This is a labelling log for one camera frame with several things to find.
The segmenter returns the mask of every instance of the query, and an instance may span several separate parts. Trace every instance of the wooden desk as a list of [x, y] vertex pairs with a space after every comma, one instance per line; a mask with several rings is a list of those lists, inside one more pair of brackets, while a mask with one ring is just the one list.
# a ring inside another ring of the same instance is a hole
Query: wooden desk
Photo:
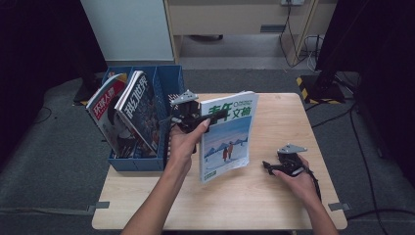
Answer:
[[[224, 94], [200, 94], [201, 100]], [[165, 230], [296, 230], [311, 224], [301, 202], [280, 179], [263, 168], [277, 164], [276, 151], [287, 143], [308, 149], [302, 155], [319, 180], [323, 204], [338, 229], [347, 226], [339, 201], [300, 97], [261, 93], [254, 119], [248, 166], [231, 170], [207, 184], [199, 181], [198, 154], [165, 223]], [[112, 167], [100, 197], [108, 209], [96, 209], [92, 226], [122, 229], [148, 197], [159, 172], [117, 172]]]
[[287, 59], [298, 61], [308, 35], [325, 34], [337, 0], [305, 0], [291, 7], [290, 29], [284, 28], [288, 7], [279, 0], [163, 0], [174, 61], [179, 62], [183, 35], [281, 33]]

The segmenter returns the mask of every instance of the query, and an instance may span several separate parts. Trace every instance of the white wall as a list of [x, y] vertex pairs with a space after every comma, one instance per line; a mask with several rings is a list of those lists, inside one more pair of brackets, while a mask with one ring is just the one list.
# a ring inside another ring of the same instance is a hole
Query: white wall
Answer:
[[173, 61], [162, 0], [81, 0], [106, 61]]

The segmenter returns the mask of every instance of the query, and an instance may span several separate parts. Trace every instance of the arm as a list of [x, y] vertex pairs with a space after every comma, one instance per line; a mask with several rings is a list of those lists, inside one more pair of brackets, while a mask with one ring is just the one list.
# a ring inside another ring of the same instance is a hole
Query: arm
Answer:
[[208, 129], [208, 125], [209, 119], [189, 134], [184, 134], [178, 126], [171, 129], [170, 157], [165, 170], [149, 197], [130, 218], [121, 234], [161, 234], [171, 206], [192, 166], [193, 149]]
[[[302, 162], [308, 166], [308, 161], [300, 155], [299, 157]], [[279, 170], [273, 170], [273, 173], [286, 182], [291, 190], [293, 190], [294, 194], [301, 199], [307, 210], [308, 216], [310, 217], [314, 234], [339, 234], [335, 224], [321, 204], [309, 174], [302, 172], [296, 177], [291, 177]]]

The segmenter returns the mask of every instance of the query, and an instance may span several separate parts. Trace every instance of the blue storage box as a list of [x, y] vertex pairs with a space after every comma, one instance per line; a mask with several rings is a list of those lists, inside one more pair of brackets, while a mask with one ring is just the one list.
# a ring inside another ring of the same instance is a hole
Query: blue storage box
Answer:
[[161, 135], [156, 156], [143, 157], [141, 151], [136, 148], [132, 158], [116, 159], [114, 151], [111, 151], [109, 163], [117, 171], [163, 171], [163, 156], [168, 146], [168, 131], [171, 107], [170, 100], [184, 93], [184, 81], [181, 66], [133, 66], [133, 67], [109, 67], [104, 75], [103, 83], [108, 77], [127, 73], [128, 81], [134, 71], [143, 71], [153, 81], [153, 87], [157, 99], [157, 112], [160, 121]]

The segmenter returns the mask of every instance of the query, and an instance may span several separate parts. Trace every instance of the book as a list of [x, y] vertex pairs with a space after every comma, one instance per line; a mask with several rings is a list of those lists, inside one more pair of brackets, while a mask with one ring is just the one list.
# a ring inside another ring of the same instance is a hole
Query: book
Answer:
[[136, 138], [141, 148], [148, 150], [146, 156], [155, 157], [161, 129], [153, 81], [141, 70], [136, 70], [116, 103], [115, 109], [126, 125], [138, 135]]
[[125, 89], [126, 80], [126, 73], [109, 77], [85, 107], [118, 158], [131, 156], [137, 142], [114, 109]]
[[202, 101], [201, 115], [227, 110], [226, 118], [211, 123], [200, 143], [200, 179], [203, 183], [250, 162], [250, 134], [258, 95], [252, 91]]

